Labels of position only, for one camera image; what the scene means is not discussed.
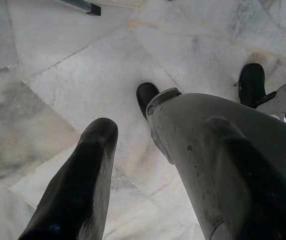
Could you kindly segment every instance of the marble floor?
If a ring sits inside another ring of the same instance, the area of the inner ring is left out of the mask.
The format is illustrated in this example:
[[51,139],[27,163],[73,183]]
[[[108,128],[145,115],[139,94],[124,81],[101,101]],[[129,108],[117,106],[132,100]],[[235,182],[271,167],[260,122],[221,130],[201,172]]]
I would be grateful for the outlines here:
[[286,83],[286,0],[93,2],[102,16],[53,0],[0,0],[0,240],[20,235],[99,117],[119,128],[103,239],[202,240],[136,88],[152,81],[238,102],[239,72],[256,62],[266,91],[277,90]]

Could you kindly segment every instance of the floor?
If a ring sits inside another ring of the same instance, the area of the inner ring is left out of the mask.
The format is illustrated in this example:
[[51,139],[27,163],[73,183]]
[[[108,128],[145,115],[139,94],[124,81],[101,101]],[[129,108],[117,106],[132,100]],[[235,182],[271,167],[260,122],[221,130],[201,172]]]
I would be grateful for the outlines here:
[[0,240],[15,240],[99,117],[119,128],[105,240],[204,239],[176,168],[150,138],[136,88],[238,102],[246,63],[286,83],[286,0],[0,0]]

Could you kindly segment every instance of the leg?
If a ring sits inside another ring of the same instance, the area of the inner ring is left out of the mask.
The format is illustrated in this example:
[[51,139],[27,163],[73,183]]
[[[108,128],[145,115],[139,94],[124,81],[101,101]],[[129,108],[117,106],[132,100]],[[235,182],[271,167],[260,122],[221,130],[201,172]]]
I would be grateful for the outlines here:
[[108,213],[117,125],[92,122],[52,178],[20,240],[100,240]]
[[[261,238],[276,234],[275,229],[286,231],[286,210],[280,209],[286,200],[269,198],[277,188],[286,199],[285,123],[223,98],[180,94],[175,88],[155,96],[146,115],[155,144],[179,172],[205,239],[238,239],[253,226],[264,226]],[[247,156],[259,163],[246,165]],[[244,169],[254,180],[241,174]],[[268,184],[257,188],[256,180]],[[266,221],[274,218],[275,224]]]

